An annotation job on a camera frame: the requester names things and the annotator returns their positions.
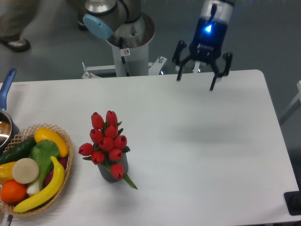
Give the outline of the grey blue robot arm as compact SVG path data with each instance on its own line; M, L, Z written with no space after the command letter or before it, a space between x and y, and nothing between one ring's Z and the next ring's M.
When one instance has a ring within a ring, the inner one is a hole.
M222 54L222 44L235 5L233 0L206 0L203 3L194 37L190 45L179 41L172 61L178 71L177 80L189 61L210 65L214 77L210 90L218 78L230 71L232 53ZM118 77L159 75L166 58L149 62L149 43L155 32L152 19L141 11L139 0L87 0L84 25L96 37L112 47Z

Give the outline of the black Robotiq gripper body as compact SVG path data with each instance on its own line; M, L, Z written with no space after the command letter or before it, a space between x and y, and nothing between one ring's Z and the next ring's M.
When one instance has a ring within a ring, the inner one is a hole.
M207 23L205 18L200 18L189 45L191 58L205 63L219 58L222 54L222 44L227 28L226 23L220 21Z

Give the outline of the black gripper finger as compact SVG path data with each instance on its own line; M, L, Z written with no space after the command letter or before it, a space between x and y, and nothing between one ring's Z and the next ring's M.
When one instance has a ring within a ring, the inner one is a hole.
M180 59L181 53L186 47L187 47L186 42L184 42L183 40L179 40L176 49L174 51L174 55L172 57L172 62L174 62L177 66L179 66L178 75L176 79L177 81L180 81L182 78L182 70L184 66L190 60L196 60L197 51L193 49L191 46L189 46L190 54L187 57L185 57L183 60Z
M222 55L222 58L226 62L224 70L222 72L219 71L215 59L212 58L212 59L209 60L209 64L210 64L210 66L211 66L211 68L212 68L212 70L214 72L214 77L213 77L213 80L212 80L212 83L211 83L211 86L210 86L210 91L213 91L215 83L216 83L216 80L218 78L222 78L223 76L228 76L229 75L230 66L231 66L232 59L233 59L233 53L232 52L224 53Z

